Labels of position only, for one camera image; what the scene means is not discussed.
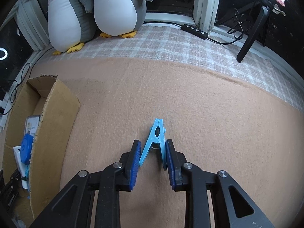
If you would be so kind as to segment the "white power adapter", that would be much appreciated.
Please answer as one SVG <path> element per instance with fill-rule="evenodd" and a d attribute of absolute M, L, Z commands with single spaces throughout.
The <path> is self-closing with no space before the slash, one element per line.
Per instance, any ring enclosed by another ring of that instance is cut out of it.
<path fill-rule="evenodd" d="M 20 147 L 21 146 L 15 146 L 13 148 L 13 153 L 14 153 L 16 164 L 17 164 L 17 168 L 21 174 L 21 182 L 22 182 L 23 169 L 22 169 L 22 162 L 21 162 L 21 157 L 20 157 Z"/>

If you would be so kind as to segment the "blue round tape measure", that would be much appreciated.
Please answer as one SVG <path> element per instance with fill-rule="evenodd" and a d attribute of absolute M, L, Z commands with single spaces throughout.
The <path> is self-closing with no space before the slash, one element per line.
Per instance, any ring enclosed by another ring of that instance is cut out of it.
<path fill-rule="evenodd" d="M 20 147 L 21 162 L 25 165 L 29 165 L 30 163 L 32 144 L 33 144 L 33 136 L 26 133 L 22 139 L 21 147 Z"/>

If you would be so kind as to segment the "cardboard box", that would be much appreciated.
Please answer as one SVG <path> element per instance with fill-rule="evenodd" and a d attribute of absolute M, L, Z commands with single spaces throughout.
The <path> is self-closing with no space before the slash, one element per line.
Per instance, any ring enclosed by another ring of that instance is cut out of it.
<path fill-rule="evenodd" d="M 29 166 L 29 192 L 19 189 L 14 213 L 30 226 L 59 192 L 62 165 L 71 130 L 80 108 L 76 95 L 57 76 L 27 80 L 10 112 L 5 134 L 3 173 L 7 183 L 17 164 L 13 147 L 24 136 L 26 118 L 40 115 Z"/>

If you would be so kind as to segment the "clear plastic phone box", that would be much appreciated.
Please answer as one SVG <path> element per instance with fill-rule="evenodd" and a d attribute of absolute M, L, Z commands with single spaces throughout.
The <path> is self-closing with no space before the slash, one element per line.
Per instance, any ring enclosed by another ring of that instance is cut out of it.
<path fill-rule="evenodd" d="M 32 137 L 35 137 L 39 123 L 40 115 L 28 116 L 25 120 L 24 135 L 30 134 Z"/>

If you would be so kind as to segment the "light blue clothespin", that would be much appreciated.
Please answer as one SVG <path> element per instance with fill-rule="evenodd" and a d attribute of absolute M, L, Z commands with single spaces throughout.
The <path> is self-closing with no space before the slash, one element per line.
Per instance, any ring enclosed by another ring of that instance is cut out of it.
<path fill-rule="evenodd" d="M 147 138 L 147 141 L 145 143 L 145 146 L 143 148 L 143 151 L 142 151 L 142 154 L 141 154 L 141 157 L 139 160 L 140 167 L 143 165 L 150 149 L 157 148 L 157 149 L 160 149 L 161 162 L 162 162 L 163 169 L 164 170 L 167 169 L 165 132 L 166 132 L 166 129 L 164 127 L 163 119 L 156 118 L 150 129 L 149 136 Z"/>

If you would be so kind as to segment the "blue clip with round end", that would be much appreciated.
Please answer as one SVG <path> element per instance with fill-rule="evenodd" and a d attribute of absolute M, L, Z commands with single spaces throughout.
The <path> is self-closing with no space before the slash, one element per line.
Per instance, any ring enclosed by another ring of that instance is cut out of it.
<path fill-rule="evenodd" d="M 30 184 L 29 184 L 29 165 L 22 163 L 22 187 L 27 190 L 28 194 L 30 193 Z"/>

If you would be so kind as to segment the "checkered cloth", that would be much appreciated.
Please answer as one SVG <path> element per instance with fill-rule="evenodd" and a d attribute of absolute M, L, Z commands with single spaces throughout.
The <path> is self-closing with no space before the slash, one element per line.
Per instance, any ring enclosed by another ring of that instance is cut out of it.
<path fill-rule="evenodd" d="M 81 58 L 141 58 L 174 61 L 204 67 L 247 81 L 303 111 L 303 90 L 265 56 L 249 52 L 241 63 L 236 61 L 239 47 L 221 46 L 202 40 L 177 27 L 146 25 L 134 38 L 97 37 L 81 51 L 53 56 L 46 61 Z"/>

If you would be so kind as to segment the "large penguin plush toy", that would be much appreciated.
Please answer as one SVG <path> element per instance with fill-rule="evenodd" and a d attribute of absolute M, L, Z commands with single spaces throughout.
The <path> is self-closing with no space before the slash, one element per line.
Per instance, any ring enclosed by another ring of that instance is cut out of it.
<path fill-rule="evenodd" d="M 48 0 L 48 35 L 54 55 L 81 50 L 96 30 L 93 0 Z"/>

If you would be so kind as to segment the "small penguin plush toy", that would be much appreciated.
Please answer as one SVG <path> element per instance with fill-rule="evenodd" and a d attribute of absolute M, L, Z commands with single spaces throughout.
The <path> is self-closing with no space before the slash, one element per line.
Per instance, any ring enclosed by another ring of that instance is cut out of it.
<path fill-rule="evenodd" d="M 146 2 L 153 0 L 94 0 L 94 19 L 102 38 L 133 38 L 143 25 Z"/>

